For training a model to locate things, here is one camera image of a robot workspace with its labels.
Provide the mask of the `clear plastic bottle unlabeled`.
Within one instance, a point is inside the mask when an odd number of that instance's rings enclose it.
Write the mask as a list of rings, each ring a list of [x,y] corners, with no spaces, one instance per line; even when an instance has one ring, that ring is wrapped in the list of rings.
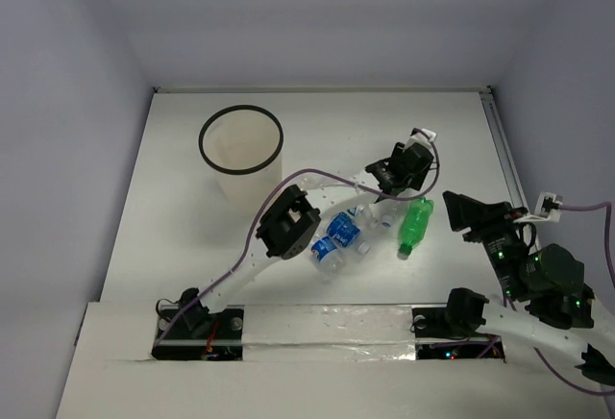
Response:
[[[409,202],[420,199],[423,193],[407,190],[398,195],[381,196],[371,205],[371,209],[377,215],[395,214],[406,206]]]

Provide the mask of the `clear bottle green white label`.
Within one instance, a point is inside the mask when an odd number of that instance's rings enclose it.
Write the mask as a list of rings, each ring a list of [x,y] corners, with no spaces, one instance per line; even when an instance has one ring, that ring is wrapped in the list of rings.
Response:
[[[363,232],[373,232],[390,228],[394,223],[397,210],[397,203],[381,201],[347,209],[346,213]]]

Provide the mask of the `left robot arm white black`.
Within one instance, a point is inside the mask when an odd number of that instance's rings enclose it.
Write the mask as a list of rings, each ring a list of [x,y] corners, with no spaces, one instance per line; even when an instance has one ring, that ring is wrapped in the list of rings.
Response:
[[[440,175],[434,142],[413,139],[393,154],[369,164],[350,179],[318,169],[299,170],[277,185],[259,208],[239,256],[231,268],[205,289],[178,301],[178,311],[154,342],[159,346],[178,323],[187,334],[201,337],[234,296],[270,265],[299,256],[310,245],[323,218],[384,199],[410,201],[428,194],[431,183],[413,196],[431,170]]]

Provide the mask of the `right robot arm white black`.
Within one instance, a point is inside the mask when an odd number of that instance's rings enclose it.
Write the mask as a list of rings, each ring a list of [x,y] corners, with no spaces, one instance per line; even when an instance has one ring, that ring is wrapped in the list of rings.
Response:
[[[535,214],[508,202],[486,204],[463,194],[443,193],[451,229],[463,240],[479,243],[494,269],[510,304],[524,303],[525,310],[557,330],[588,330],[587,349],[578,367],[583,377],[614,384],[614,316],[599,306],[593,289],[584,282],[584,264],[558,244],[532,251],[537,222],[556,222],[561,212],[605,210],[604,253],[614,272],[610,253],[612,206],[608,202],[572,207],[562,198],[543,192]]]

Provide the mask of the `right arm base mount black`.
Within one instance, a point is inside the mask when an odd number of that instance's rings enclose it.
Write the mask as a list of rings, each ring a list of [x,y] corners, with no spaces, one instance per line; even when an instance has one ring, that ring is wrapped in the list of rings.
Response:
[[[456,329],[446,320],[444,308],[413,308],[410,331],[415,336],[417,360],[505,361],[504,345],[498,335]]]

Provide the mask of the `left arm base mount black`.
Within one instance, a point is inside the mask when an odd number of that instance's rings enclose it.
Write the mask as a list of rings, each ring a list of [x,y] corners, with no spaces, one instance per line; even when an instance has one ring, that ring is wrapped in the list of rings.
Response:
[[[226,308],[213,315],[204,329],[194,331],[180,319],[152,348],[151,356],[169,361],[241,361],[243,323],[243,307]]]

